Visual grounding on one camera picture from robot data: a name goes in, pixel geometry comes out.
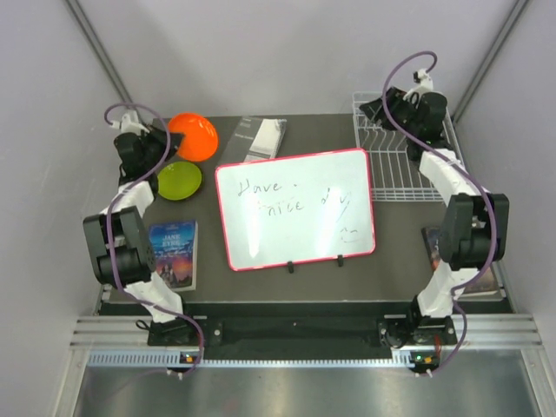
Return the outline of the orange plate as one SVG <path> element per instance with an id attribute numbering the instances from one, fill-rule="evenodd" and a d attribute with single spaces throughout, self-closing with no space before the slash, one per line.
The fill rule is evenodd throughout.
<path id="1" fill-rule="evenodd" d="M 171 133 L 183 134 L 176 151 L 183 160 L 203 162 L 211 158 L 218 149 L 219 137 L 214 125 L 196 113 L 181 113 L 169 122 Z"/>

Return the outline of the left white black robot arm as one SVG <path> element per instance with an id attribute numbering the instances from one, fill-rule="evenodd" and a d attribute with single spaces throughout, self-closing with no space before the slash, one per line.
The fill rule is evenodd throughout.
<path id="1" fill-rule="evenodd" d="M 180 136 L 168 136 L 153 125 L 137 133 L 125 131 L 114 140 L 121 160 L 118 189 L 110 205 L 83 220 L 94 275 L 143 305 L 151 314 L 149 344 L 188 344 L 195 337 L 195 321 L 183 315 L 183 303 L 156 272 L 156 257 L 143 222 L 158 193 L 156 165 L 173 156 Z"/>

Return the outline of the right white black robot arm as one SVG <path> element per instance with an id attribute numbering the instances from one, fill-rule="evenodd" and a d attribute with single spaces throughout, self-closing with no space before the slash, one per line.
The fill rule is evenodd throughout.
<path id="1" fill-rule="evenodd" d="M 407 160 L 446 204 L 433 276 L 405 317 L 381 322 L 381 338 L 392 348 L 409 342 L 453 344 L 451 315 L 460 296 L 505 254 L 509 200 L 470 179 L 447 138 L 447 99 L 441 93 L 391 87 L 358 110 L 371 126 L 404 135 Z"/>

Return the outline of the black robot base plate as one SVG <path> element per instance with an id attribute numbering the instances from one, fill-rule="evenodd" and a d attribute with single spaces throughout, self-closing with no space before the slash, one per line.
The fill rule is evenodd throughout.
<path id="1" fill-rule="evenodd" d="M 218 348 L 240 342 L 292 341 L 299 346 L 311 341 L 320 347 L 326 341 L 356 342 L 379 348 L 403 348 L 409 345 L 452 346 L 456 343 L 453 321 L 435 319 L 425 327 L 416 327 L 404 316 L 386 318 L 284 316 L 208 318 L 198 324 L 204 332 L 204 346 Z"/>

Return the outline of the lime green plate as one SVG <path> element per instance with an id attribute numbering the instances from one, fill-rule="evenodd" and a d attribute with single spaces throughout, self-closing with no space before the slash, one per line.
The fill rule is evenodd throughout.
<path id="1" fill-rule="evenodd" d="M 202 184 L 202 172 L 192 162 L 178 161 L 164 167 L 157 176 L 161 197 L 180 201 L 191 197 Z"/>

